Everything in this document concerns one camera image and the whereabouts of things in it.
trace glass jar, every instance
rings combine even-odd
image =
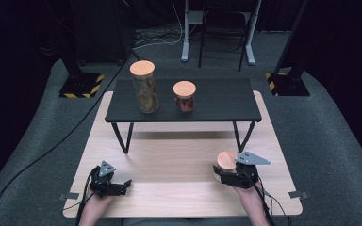
[[[146,114],[154,113],[158,109],[154,70],[155,64],[147,60],[137,61],[130,67],[140,111]]]
[[[192,112],[195,91],[196,86],[190,81],[180,81],[173,86],[175,104],[181,112]]]

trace tripod base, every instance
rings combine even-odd
[[[74,79],[67,78],[60,90],[59,97],[65,98],[90,98],[94,97],[101,86],[104,75],[99,73],[81,73]]]
[[[310,96],[301,78],[287,73],[266,73],[266,78],[273,96]]]

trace cable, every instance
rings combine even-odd
[[[77,215],[76,215],[76,219],[75,219],[75,226],[78,226],[78,224],[80,223],[81,216],[82,216],[82,212],[84,211],[85,204],[86,204],[87,201],[95,194],[95,193],[93,192],[87,199],[85,199],[85,197],[87,196],[87,189],[88,189],[88,184],[90,183],[90,178],[92,177],[92,175],[93,175],[98,169],[99,169],[98,167],[94,168],[94,169],[90,172],[90,175],[88,175],[87,181],[86,181],[85,186],[84,186],[84,193],[83,193],[83,195],[82,195],[82,199],[81,199],[81,202],[80,202],[80,206],[78,207],[78,211],[77,211]]]
[[[133,49],[139,49],[139,48],[142,48],[142,47],[146,47],[146,46],[150,46],[150,45],[158,45],[158,44],[167,44],[167,45],[175,45],[177,44],[179,41],[181,41],[183,38],[182,38],[182,33],[183,33],[183,28],[182,28],[182,24],[181,24],[181,21],[178,17],[178,13],[177,13],[177,10],[175,8],[175,4],[174,4],[174,0],[172,0],[172,3],[173,3],[173,10],[174,10],[174,13],[175,13],[175,17],[177,18],[177,24],[179,25],[180,27],[180,31],[179,31],[179,37],[178,37],[178,40],[175,40],[175,41],[172,41],[172,42],[166,42],[165,40],[168,38],[166,37],[168,34],[171,34],[171,33],[165,33],[163,35],[163,37],[158,37],[157,40],[160,40],[162,41],[161,43],[151,43],[151,44],[144,44],[144,45],[141,45],[141,46],[137,46],[138,42],[136,42],[136,47],[134,47]]]
[[[270,199],[270,201],[271,201],[271,204],[270,204],[271,216],[273,217],[273,214],[272,214],[272,199]]]
[[[269,192],[267,192],[265,189],[264,189],[264,186],[263,186],[263,183],[262,183],[262,181],[261,181],[261,178],[260,177],[258,177],[258,179],[259,179],[259,181],[260,181],[260,184],[261,184],[261,191],[262,191],[262,193],[264,194],[264,196],[268,196],[270,199],[271,199],[271,216],[272,216],[272,201],[273,200],[275,200],[277,203],[278,203],[278,206],[281,208],[281,211],[282,211],[282,213],[283,213],[283,215],[284,215],[284,217],[286,217],[287,215],[286,215],[286,213],[285,213],[285,211],[284,211],[284,208],[282,207],[282,205],[281,205],[281,203],[277,200],[277,199],[275,199],[274,198],[274,196],[272,196]],[[291,221],[291,218],[290,217],[288,217],[288,225],[292,225],[292,221]]]
[[[160,35],[156,35],[153,37],[149,37],[149,35],[147,34],[147,32],[137,32],[136,36],[140,36],[139,38],[136,38],[135,43],[134,43],[134,49],[138,49],[147,45],[152,45],[152,44],[147,44],[150,41],[158,41],[158,40],[166,40],[171,38],[173,35],[177,35],[177,31],[174,30],[170,30],[170,31],[166,31],[166,26],[164,27],[165,29],[165,33],[164,34],[160,34]]]
[[[117,77],[117,75],[120,73],[120,71],[122,70],[124,64],[122,64],[122,66],[120,67],[120,69],[116,72],[116,74],[113,76],[113,78],[110,80],[109,84],[107,85],[107,87],[102,91],[102,94],[99,96],[98,100],[95,102],[95,104],[93,104],[93,106],[90,108],[90,110],[87,112],[87,114],[78,122],[78,124],[75,126],[75,128],[73,128],[69,134],[67,134],[63,139],[61,139],[57,144],[55,144],[51,149],[49,149],[46,153],[44,153],[43,155],[41,155],[40,157],[38,157],[37,159],[35,159],[34,161],[32,161],[30,164],[28,164],[27,166],[25,166],[22,170],[20,170],[19,172],[17,172],[8,182],[7,184],[4,186],[4,188],[1,190],[0,192],[0,200],[2,198],[2,195],[5,193],[6,189],[8,189],[8,187],[10,186],[10,184],[18,177],[20,176],[24,171],[28,170],[31,166],[33,166],[34,164],[36,164],[37,162],[39,162],[41,159],[43,159],[46,155],[48,155],[49,153],[51,153],[55,148],[57,148],[64,140],[66,140],[80,125],[81,123],[89,116],[89,114],[92,112],[92,110],[96,107],[96,105],[100,102],[100,100],[102,99],[102,97],[104,96],[105,92],[107,91],[108,87],[111,85],[111,83],[114,81],[114,79]]]
[[[253,182],[253,180],[251,179],[251,177],[245,172],[245,171],[241,171],[243,172],[243,174],[246,176],[246,178],[249,180],[249,182],[253,185],[253,187],[255,188],[258,196],[260,197],[260,200],[262,201],[263,203],[263,210],[264,210],[264,213],[266,215],[266,218],[267,220],[269,221],[270,225],[271,226],[275,226],[275,223],[274,221],[272,220],[272,216],[270,215],[269,213],[269,207],[267,206],[266,204],[266,201],[265,201],[265,189],[264,189],[264,186],[263,186],[263,182],[261,181],[261,178],[259,176],[257,176],[258,178],[258,181],[260,182],[260,185],[261,185],[261,189],[257,187],[257,185]]]
[[[85,200],[85,203],[87,203],[87,201],[95,194],[96,192],[93,192],[86,200]],[[71,209],[71,208],[73,208],[73,207],[75,207],[76,205],[79,205],[81,202],[78,202],[78,203],[76,203],[76,204],[74,204],[74,205],[72,205],[72,206],[69,206],[69,207],[67,207],[67,208],[63,208],[63,210],[68,210],[68,209]]]

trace hand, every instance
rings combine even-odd
[[[92,195],[93,192],[88,189],[87,198]],[[104,196],[100,198],[98,195],[93,195],[87,201],[84,207],[84,211],[81,215],[79,226],[93,226],[98,222],[99,218],[106,212],[108,206],[114,201],[115,196]]]
[[[266,215],[263,209],[263,202],[254,187],[247,189],[232,186],[235,191],[239,194],[240,202],[242,203],[243,209],[248,214],[250,221],[254,226],[268,226],[269,222],[266,220]]]

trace wooden cylinder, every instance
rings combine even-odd
[[[222,152],[217,155],[217,167],[227,171],[232,172],[237,167],[235,159],[237,155],[231,152]],[[220,181],[221,178],[219,175],[215,174],[214,177],[216,180]]]

